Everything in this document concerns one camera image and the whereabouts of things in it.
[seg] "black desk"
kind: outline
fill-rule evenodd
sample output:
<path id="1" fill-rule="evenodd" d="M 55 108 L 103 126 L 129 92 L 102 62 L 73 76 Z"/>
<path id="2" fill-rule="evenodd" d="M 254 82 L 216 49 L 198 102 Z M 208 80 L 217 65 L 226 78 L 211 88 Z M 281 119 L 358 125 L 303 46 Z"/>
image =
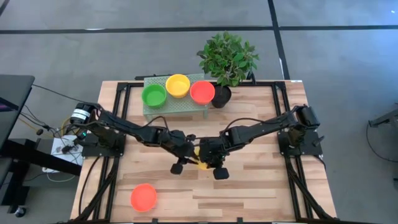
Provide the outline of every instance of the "black desk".
<path id="1" fill-rule="evenodd" d="M 0 112 L 0 156 L 30 162 L 42 167 L 80 175 L 81 166 L 35 150 L 30 140 L 21 144 L 8 139 L 35 78 L 28 75 L 0 75 L 0 97 L 19 107 L 17 111 Z"/>
<path id="2" fill-rule="evenodd" d="M 40 140 L 9 139 L 9 135 L 32 89 L 35 78 L 28 75 L 0 75 L 0 98 L 18 106 L 17 110 L 0 112 L 0 191 L 4 193 L 1 205 L 9 205 L 9 213 L 19 211 L 24 205 L 29 187 L 23 186 L 30 164 L 60 172 L 80 175 L 81 166 L 38 151 Z M 6 189 L 2 184 L 12 173 Z"/>

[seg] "wooden table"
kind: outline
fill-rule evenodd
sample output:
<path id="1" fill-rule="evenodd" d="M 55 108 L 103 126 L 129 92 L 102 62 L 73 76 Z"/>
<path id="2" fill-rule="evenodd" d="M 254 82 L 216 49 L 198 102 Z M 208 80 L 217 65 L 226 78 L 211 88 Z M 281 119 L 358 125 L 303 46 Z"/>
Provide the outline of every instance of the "wooden table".
<path id="1" fill-rule="evenodd" d="M 102 84 L 98 103 L 106 110 L 111 111 L 113 108 L 116 85 L 117 82 Z M 286 87 L 291 108 L 308 104 L 302 82 L 286 81 Z M 146 123 L 142 115 L 141 91 L 142 88 L 132 88 L 127 112 L 127 120 L 137 124 Z M 204 120 L 200 113 L 168 116 L 169 128 L 182 130 L 185 134 L 217 136 L 218 131 L 236 118 L 265 120 L 276 116 L 270 87 L 236 87 L 232 88 L 232 92 L 231 101 L 223 109 L 210 107 L 208 119 Z M 283 112 L 280 92 L 279 100 Z M 156 121 L 154 125 L 164 124 Z M 236 217 L 243 217 L 246 222 L 294 220 L 285 162 L 279 154 L 276 133 L 257 138 L 244 149 L 231 153 L 224 164 L 229 170 L 228 180 L 215 180 L 212 170 L 198 170 L 191 164 L 184 166 L 181 175 L 172 175 L 170 167 L 177 161 L 173 155 L 161 148 L 145 147 L 130 136 L 126 141 L 125 153 L 119 164 L 112 222 L 150 222 L 152 218 L 158 218 L 160 222 L 235 222 Z M 302 160 L 309 191 L 325 211 L 335 217 L 323 165 L 312 156 L 302 156 Z M 93 161 L 94 158 L 89 158 L 83 163 L 71 218 L 78 216 L 81 188 Z M 97 191 L 101 165 L 102 158 L 89 176 L 83 208 Z M 158 193 L 155 209 L 146 213 L 138 213 L 130 206 L 130 193 L 141 183 L 153 184 Z M 297 192 L 301 214 L 305 217 L 302 194 L 298 189 Z M 100 218 L 104 217 L 107 198 L 106 192 Z"/>

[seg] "yellow bowl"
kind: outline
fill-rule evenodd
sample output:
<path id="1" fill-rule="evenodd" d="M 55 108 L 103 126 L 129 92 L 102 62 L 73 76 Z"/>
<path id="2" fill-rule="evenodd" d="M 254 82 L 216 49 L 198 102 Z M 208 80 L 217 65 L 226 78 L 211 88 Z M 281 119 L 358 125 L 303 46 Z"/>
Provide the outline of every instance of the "yellow bowl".
<path id="1" fill-rule="evenodd" d="M 190 88 L 189 79 L 182 74 L 170 76 L 166 81 L 166 90 L 174 98 L 183 98 Z"/>

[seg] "green leaves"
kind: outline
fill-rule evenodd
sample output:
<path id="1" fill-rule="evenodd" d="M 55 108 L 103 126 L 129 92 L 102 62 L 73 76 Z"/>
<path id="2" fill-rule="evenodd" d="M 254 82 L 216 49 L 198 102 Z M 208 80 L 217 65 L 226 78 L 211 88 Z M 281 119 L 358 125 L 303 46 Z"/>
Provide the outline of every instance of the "green leaves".
<path id="1" fill-rule="evenodd" d="M 245 67 L 246 66 L 246 64 L 247 64 L 248 62 L 241 62 L 240 64 L 239 64 L 239 68 L 243 68 L 243 67 Z"/>
<path id="2" fill-rule="evenodd" d="M 206 44 L 206 45 L 205 45 L 205 54 L 208 54 L 208 53 L 209 53 L 209 45 Z"/>
<path id="3" fill-rule="evenodd" d="M 198 51 L 197 56 L 201 57 L 202 59 L 206 59 L 205 52 L 202 50 Z"/>
<path id="4" fill-rule="evenodd" d="M 217 84 L 238 86 L 246 78 L 248 71 L 257 69 L 254 59 L 259 60 L 254 54 L 254 46 L 248 41 L 241 44 L 242 37 L 225 31 L 218 33 L 207 40 L 203 50 L 197 52 L 202 58 L 199 63 L 205 73 L 217 78 Z"/>
<path id="5" fill-rule="evenodd" d="M 238 61 L 242 60 L 242 58 L 243 58 L 243 53 L 238 53 L 235 55 L 234 61 L 238 62 Z"/>
<path id="6" fill-rule="evenodd" d="M 221 84 L 223 82 L 223 80 L 224 80 L 224 77 L 219 77 L 217 79 L 217 84 Z"/>
<path id="7" fill-rule="evenodd" d="M 239 79 L 233 79 L 232 80 L 232 86 L 236 87 L 239 84 Z"/>

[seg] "black pot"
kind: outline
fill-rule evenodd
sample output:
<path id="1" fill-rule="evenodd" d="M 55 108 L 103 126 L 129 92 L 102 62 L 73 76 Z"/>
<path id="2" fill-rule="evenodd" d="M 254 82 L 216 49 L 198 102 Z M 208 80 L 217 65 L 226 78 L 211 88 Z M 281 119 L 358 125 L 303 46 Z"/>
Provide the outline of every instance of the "black pot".
<path id="1" fill-rule="evenodd" d="M 231 89 L 229 89 L 228 86 L 220 86 L 217 85 L 215 86 L 216 93 L 214 95 L 213 100 L 211 101 L 211 104 L 215 108 L 223 108 L 225 104 L 228 103 L 228 101 L 231 99 L 232 92 Z"/>

